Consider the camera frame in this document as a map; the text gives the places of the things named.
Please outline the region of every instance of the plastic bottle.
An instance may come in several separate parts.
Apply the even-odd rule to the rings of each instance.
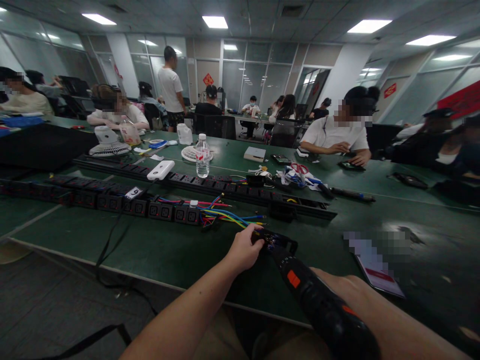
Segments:
[[[180,123],[176,126],[176,132],[178,134],[178,141],[182,145],[190,145],[191,143],[194,142],[194,138],[192,137],[192,130],[190,128],[183,124]]]
[[[207,144],[207,136],[205,134],[198,135],[198,143],[196,144],[196,175],[199,178],[206,178],[210,171],[210,146]]]
[[[125,144],[135,146],[141,143],[139,130],[125,115],[122,115],[119,127]]]

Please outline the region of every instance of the red banner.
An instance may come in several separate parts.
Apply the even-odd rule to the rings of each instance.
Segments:
[[[386,99],[390,95],[392,95],[394,92],[397,91],[397,83],[394,83],[392,86],[390,86],[387,90],[383,92],[383,98]]]
[[[464,87],[440,100],[436,104],[438,109],[452,108],[454,113],[451,119],[459,119],[480,110],[480,81]]]

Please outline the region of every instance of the air vent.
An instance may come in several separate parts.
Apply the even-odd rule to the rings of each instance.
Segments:
[[[298,18],[303,12],[303,5],[285,5],[281,11],[282,18]]]
[[[119,14],[126,14],[127,12],[122,9],[120,6],[117,4],[105,4],[107,8],[112,9],[114,12],[119,13]]]

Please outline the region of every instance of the hand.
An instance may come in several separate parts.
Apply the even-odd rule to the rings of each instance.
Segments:
[[[112,130],[120,130],[120,126],[118,126],[116,123],[110,122],[106,125]]]
[[[369,160],[370,159],[365,155],[357,155],[348,160],[348,162],[352,165],[365,166]]]
[[[259,239],[252,245],[252,233],[260,229],[263,229],[263,227],[250,224],[246,229],[238,232],[228,254],[224,258],[227,264],[232,266],[239,274],[250,269],[259,257],[259,252],[265,241]]]
[[[342,141],[336,144],[333,144],[326,149],[325,154],[336,154],[336,153],[349,153],[350,144],[346,141]]]

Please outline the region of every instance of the black shirt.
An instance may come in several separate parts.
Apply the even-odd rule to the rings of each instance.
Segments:
[[[195,114],[222,115],[222,109],[208,102],[199,102],[195,107]]]

